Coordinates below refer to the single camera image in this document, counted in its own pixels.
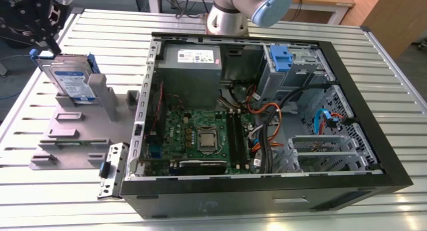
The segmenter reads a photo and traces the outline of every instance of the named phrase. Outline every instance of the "cpu socket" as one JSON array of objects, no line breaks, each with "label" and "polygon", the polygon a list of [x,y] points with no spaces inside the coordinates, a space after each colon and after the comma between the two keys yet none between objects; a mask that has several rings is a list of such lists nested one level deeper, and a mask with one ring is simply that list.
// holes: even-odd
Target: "cpu socket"
[{"label": "cpu socket", "polygon": [[218,129],[216,127],[198,128],[198,150],[204,155],[212,155],[218,151]]}]

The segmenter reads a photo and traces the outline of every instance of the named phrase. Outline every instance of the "metal bracket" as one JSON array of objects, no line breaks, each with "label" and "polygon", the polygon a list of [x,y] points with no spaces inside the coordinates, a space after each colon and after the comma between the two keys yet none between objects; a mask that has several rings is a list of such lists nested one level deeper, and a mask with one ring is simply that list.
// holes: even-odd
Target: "metal bracket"
[{"label": "metal bracket", "polygon": [[100,166],[100,188],[97,200],[119,200],[122,181],[126,176],[130,145],[124,142],[110,146],[105,162]]}]

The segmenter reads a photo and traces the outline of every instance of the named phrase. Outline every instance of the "table leg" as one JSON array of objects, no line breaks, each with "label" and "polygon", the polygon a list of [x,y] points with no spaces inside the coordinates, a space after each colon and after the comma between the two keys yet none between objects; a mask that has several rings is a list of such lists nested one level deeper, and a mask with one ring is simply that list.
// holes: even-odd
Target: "table leg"
[{"label": "table leg", "polygon": [[328,25],[339,25],[346,16],[348,7],[336,7],[336,11],[332,13],[331,18],[328,19]]},{"label": "table leg", "polygon": [[160,0],[148,0],[148,3],[150,3],[150,12],[160,13],[162,12]]}]

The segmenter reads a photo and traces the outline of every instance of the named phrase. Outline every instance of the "white table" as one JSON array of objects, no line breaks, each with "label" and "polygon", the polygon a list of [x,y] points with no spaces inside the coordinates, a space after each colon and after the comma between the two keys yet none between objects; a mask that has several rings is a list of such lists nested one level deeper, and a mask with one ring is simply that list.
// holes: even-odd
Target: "white table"
[{"label": "white table", "polygon": [[[204,0],[207,3],[214,3],[214,0]],[[160,13],[162,4],[160,0],[148,0],[150,2],[150,11],[152,13]],[[302,10],[312,10],[312,11],[326,11],[332,12],[331,18],[328,19],[327,24],[330,25],[339,25],[350,8],[350,4],[342,3],[336,4],[335,6],[331,5],[318,5],[318,4],[304,4],[302,5]],[[298,4],[291,4],[291,9],[298,9]]]},{"label": "white table", "polygon": [[[360,231],[427,229],[427,110],[374,36],[358,27],[280,22],[250,24],[250,35],[323,40],[351,73],[414,186],[338,211],[143,220],[130,205],[97,201],[99,171],[32,171],[27,165],[55,112],[55,87],[35,71],[0,126],[0,228],[138,231]],[[126,94],[143,83],[151,32],[203,34],[204,21],[174,15],[85,10],[61,32],[64,53],[92,52],[107,84]]]}]

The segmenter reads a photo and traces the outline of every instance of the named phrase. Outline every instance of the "small circuit board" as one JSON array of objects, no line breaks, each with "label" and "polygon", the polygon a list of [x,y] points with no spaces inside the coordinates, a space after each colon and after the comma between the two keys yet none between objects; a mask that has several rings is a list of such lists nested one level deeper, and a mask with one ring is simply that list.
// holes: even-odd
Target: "small circuit board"
[{"label": "small circuit board", "polygon": [[[224,174],[251,174],[252,168],[247,164],[234,164],[236,156],[232,152],[228,134],[228,116],[226,111],[172,110],[166,117],[166,133],[162,146],[150,146],[155,176],[174,175],[171,169],[182,160],[222,161],[227,163]],[[248,132],[252,129],[252,115],[235,114],[242,129],[239,137],[244,144],[242,160],[250,160]]]}]

